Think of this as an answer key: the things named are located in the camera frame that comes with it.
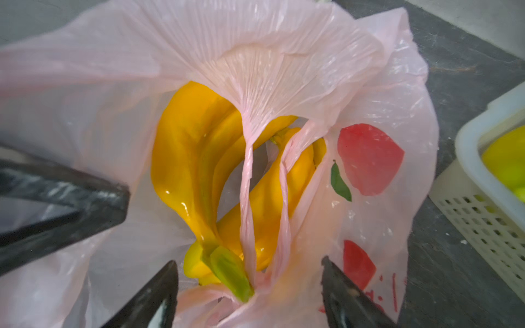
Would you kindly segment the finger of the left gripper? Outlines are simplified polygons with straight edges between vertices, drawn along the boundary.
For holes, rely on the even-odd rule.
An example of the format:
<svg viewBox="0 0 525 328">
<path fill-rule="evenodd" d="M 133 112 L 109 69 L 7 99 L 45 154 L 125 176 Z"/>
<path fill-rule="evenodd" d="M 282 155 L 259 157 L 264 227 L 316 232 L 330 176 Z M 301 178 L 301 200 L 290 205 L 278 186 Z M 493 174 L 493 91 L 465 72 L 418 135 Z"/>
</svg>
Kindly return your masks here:
<svg viewBox="0 0 525 328">
<path fill-rule="evenodd" d="M 63 165 L 5 159 L 1 195 L 69 210 L 1 234 L 2 275 L 123 223 L 131 197 L 124 185 Z"/>
</svg>

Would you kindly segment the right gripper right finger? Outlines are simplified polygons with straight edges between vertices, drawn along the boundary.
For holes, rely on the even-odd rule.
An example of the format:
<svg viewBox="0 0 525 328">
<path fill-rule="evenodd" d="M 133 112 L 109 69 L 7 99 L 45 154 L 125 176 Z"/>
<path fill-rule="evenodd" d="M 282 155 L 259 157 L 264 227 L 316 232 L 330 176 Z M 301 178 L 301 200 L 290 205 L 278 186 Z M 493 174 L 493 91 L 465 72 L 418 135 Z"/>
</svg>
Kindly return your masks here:
<svg viewBox="0 0 525 328">
<path fill-rule="evenodd" d="M 397 328 L 327 256 L 321 261 L 322 295 L 330 328 Z"/>
</svg>

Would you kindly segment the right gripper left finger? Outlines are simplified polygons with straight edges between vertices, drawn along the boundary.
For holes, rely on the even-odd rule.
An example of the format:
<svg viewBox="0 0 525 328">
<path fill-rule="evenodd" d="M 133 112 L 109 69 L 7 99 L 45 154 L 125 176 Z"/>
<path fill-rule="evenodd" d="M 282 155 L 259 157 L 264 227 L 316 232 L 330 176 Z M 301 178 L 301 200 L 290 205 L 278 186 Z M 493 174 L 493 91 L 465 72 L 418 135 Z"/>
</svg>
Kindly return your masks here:
<svg viewBox="0 0 525 328">
<path fill-rule="evenodd" d="M 179 271 L 167 262 L 104 327 L 171 327 L 176 314 Z"/>
</svg>

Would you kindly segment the pink printed plastic bag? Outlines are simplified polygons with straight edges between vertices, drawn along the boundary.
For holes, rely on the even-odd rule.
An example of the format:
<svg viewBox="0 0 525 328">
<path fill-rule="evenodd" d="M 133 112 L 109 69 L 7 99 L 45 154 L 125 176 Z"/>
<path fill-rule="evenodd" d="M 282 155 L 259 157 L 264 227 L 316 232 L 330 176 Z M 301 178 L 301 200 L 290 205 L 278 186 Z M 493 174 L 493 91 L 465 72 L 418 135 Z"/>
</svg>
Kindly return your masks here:
<svg viewBox="0 0 525 328">
<path fill-rule="evenodd" d="M 436 170 L 427 76 L 405 9 L 354 19 L 333 2 L 108 1 L 2 46 L 1 142 L 131 197 L 123 223 L 2 275 L 1 326 L 100 327 L 173 260 L 173 327 L 326 327 L 326 256 L 398 319 L 408 236 Z M 190 82 L 241 114 L 245 157 L 217 215 L 241 210 L 246 302 L 184 274 L 196 237 L 151 180 L 159 121 Z M 278 162 L 287 196 L 318 139 L 325 155 L 295 212 L 283 204 L 260 271 L 250 191 Z"/>
</svg>

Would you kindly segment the orange-yellow banana bunch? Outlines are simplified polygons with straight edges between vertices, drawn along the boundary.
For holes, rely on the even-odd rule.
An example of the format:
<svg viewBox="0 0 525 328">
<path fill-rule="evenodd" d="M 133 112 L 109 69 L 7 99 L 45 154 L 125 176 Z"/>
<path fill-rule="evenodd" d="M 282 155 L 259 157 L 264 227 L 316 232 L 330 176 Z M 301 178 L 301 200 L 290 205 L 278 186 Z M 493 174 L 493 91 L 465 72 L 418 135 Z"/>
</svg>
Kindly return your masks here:
<svg viewBox="0 0 525 328">
<path fill-rule="evenodd" d="M 203 286 L 223 284 L 242 302 L 254 289 L 243 263 L 241 210 L 235 206 L 224 217 L 217 211 L 245 150 L 240 112 L 210 88 L 190 82 L 174 94 L 161 116 L 150 169 L 157 195 L 196 237 L 185 255 L 184 274 Z M 250 191 L 258 270 L 266 269 L 276 252 L 283 204 L 295 212 L 325 152 L 322 139 L 302 152 L 288 173 L 287 196 L 282 195 L 278 162 Z"/>
</svg>

